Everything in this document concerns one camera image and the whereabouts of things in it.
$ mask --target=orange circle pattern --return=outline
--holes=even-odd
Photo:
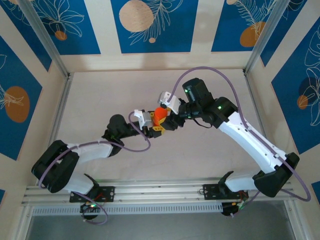
[[[54,33],[54,36],[59,39],[60,41],[65,41],[67,40],[67,34],[64,33],[63,31],[56,31]]]
[[[306,109],[308,106],[308,98],[305,95],[299,96],[296,102],[301,110]]]
[[[257,22],[255,25],[247,27],[240,36],[240,44],[246,48],[254,47],[258,40],[258,38],[256,38],[255,28],[258,28],[257,35],[260,36],[265,24],[266,23],[264,21],[261,21]]]
[[[17,99],[23,97],[21,100],[22,105],[14,102],[5,105],[5,112],[8,117],[16,123],[23,123],[27,119],[30,110],[30,100],[27,92],[20,86],[12,86],[6,93]]]

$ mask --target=metal frame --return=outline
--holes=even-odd
[[[145,214],[190,214],[190,213],[222,213],[223,206],[219,202],[200,203],[155,203],[155,204],[113,204],[103,205],[108,215],[145,215]],[[104,215],[99,209],[87,215]],[[81,216],[79,206],[36,206],[32,216]]]
[[[183,203],[208,203],[204,195],[199,193],[204,184],[217,184],[219,178],[196,178],[179,180],[102,180],[101,186],[114,186],[114,201],[106,205],[114,204],[183,204]],[[293,191],[290,182],[283,187],[288,191]],[[254,196],[256,190],[249,191],[249,196]],[[24,198],[23,206],[53,206],[53,205],[73,205],[69,203],[70,193],[62,190],[59,193],[51,194],[47,189],[39,189],[37,186],[28,186]],[[292,197],[284,192],[279,192],[275,198],[269,198],[263,194],[258,195],[257,201],[279,201],[290,200]],[[233,202],[230,200],[210,200],[212,203]]]
[[[258,108],[257,103],[255,101],[254,93],[253,93],[252,88],[250,86],[247,74],[245,74],[245,70],[243,70],[243,74],[244,74],[244,79],[245,79],[246,86],[247,86],[247,88],[249,90],[250,98],[251,98],[252,103],[253,103],[253,108],[254,108],[256,117],[258,119],[258,123],[259,123],[261,134],[266,138],[267,137],[266,130],[265,130],[264,125],[262,123],[262,119],[261,119],[261,116],[259,114],[259,108]]]
[[[313,240],[314,238],[297,200],[285,200],[284,204],[295,238],[298,240]]]
[[[30,26],[35,32],[36,36],[42,43],[44,49],[49,54],[50,58],[55,62],[57,68],[65,77],[69,76],[69,72],[62,61],[60,54],[52,41],[49,33],[47,32],[45,26],[43,25],[41,19],[39,18],[36,10],[32,6],[29,0],[16,0],[19,8],[24,14],[25,18],[28,20]]]
[[[280,21],[282,14],[288,7],[291,0],[279,0],[274,6],[274,9],[270,13],[268,20],[260,34],[255,46],[253,47],[251,56],[244,67],[244,74],[250,72],[251,68],[255,65],[256,61],[260,58],[260,55],[269,41],[272,33],[274,32],[278,22]]]
[[[69,91],[70,91],[73,79],[74,79],[74,74],[73,73],[68,74],[68,77],[64,83],[63,92],[61,94],[60,102],[59,102],[58,108],[55,113],[48,146],[50,146],[54,142],[54,140],[57,139],[57,135],[59,132],[59,128],[60,128],[60,124],[61,124],[61,120],[62,120],[64,111],[65,111],[65,107],[67,104]]]
[[[10,240],[25,240],[32,219],[33,206],[20,206],[12,224]]]

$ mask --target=blue background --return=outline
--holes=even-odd
[[[195,28],[198,0],[184,0],[181,6],[169,13],[170,26],[166,23],[165,30],[161,29],[161,35],[155,43],[143,42],[143,39],[130,45],[133,41],[131,32],[126,30],[119,19],[119,11],[128,0],[111,0],[115,26],[119,38],[121,52],[132,53],[178,53],[190,52]]]
[[[0,0],[0,6],[2,6],[3,10],[6,12],[6,14],[9,16],[15,27],[18,29],[18,31],[21,33],[22,37],[24,40],[28,43],[34,54],[37,56],[39,61],[42,63],[43,67],[48,71],[51,65],[51,58],[48,55],[47,51],[45,50],[44,46],[38,39],[37,35],[35,32],[32,30],[31,26],[26,25],[23,23],[21,20],[18,20],[13,16],[11,11],[8,9],[7,6],[10,6],[9,1],[2,1]]]
[[[58,40],[54,35],[50,35],[59,53],[61,55],[101,54],[84,0],[68,0],[68,2],[70,5],[69,11],[75,11],[80,15],[84,15],[84,20],[76,24],[81,29],[82,36],[79,37],[76,34],[66,32],[67,39],[61,41]],[[19,30],[25,41],[29,44],[31,49],[34,51],[36,56],[39,58],[45,69],[48,70],[51,64],[51,59],[42,46],[41,42],[38,40],[31,26],[26,25],[21,20],[18,20],[14,17],[11,11],[6,7],[6,5],[9,5],[9,2],[5,4],[3,0],[0,0],[0,5],[10,17],[11,21],[14,23],[14,25]],[[65,1],[61,7],[60,12],[64,11],[67,6],[67,1]]]
[[[70,11],[84,15],[84,20],[76,24],[82,31],[82,37],[66,32],[67,39],[60,41],[55,36],[51,36],[59,53],[61,55],[101,54],[84,0],[68,1],[70,3]]]
[[[320,204],[320,181],[312,183],[311,185],[312,185],[313,191],[315,193],[315,196],[318,199],[318,202]]]
[[[287,11],[287,19],[283,16],[281,17],[280,21],[278,22],[277,26],[275,27],[269,41],[265,45],[262,53],[261,53],[261,60],[266,66],[271,59],[272,55],[277,50],[279,44],[281,43],[282,39],[284,39],[285,35],[287,34],[288,30],[290,29],[291,25],[294,23],[295,19],[297,18],[298,14],[300,13],[303,6],[306,4],[307,0],[304,0],[302,6],[297,11]]]
[[[0,205],[1,205],[2,199],[4,198],[5,192],[6,192],[5,190],[0,189]]]
[[[311,38],[317,31],[319,25],[320,18],[306,34],[272,81],[275,94],[300,154],[320,143],[320,124],[310,126],[311,107],[307,106],[306,109],[302,110],[297,104],[300,96],[300,84],[308,77],[306,73],[305,56]]]
[[[0,70],[0,85],[6,91],[12,86],[23,88],[29,96],[30,110],[23,123],[12,121],[6,109],[0,109],[0,153],[17,160],[24,142],[31,118],[34,114],[42,86],[0,37],[0,54],[6,55],[6,61]]]
[[[265,0],[253,0],[260,8]],[[240,44],[243,31],[248,28],[247,22],[240,16],[236,5],[229,5],[224,1],[218,28],[215,33],[211,52],[240,52],[251,51],[253,47],[244,47]]]

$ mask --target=black bracket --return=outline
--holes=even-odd
[[[242,198],[239,192],[229,191],[224,194],[220,191],[218,184],[204,184],[202,185],[201,194],[204,195],[204,200],[240,200]],[[246,198],[249,196],[247,191],[244,191]]]
[[[114,186],[99,186],[97,190],[97,198],[94,199],[97,203],[113,203],[115,198],[115,187]],[[70,194],[70,203],[86,203],[87,199],[75,194]]]

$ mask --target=yellow part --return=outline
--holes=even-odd
[[[161,120],[158,121],[159,124],[162,124],[164,121],[166,120],[166,118],[162,118]]]
[[[152,129],[157,132],[161,131],[161,135],[164,134],[164,132],[165,132],[165,129],[162,126],[153,126]]]

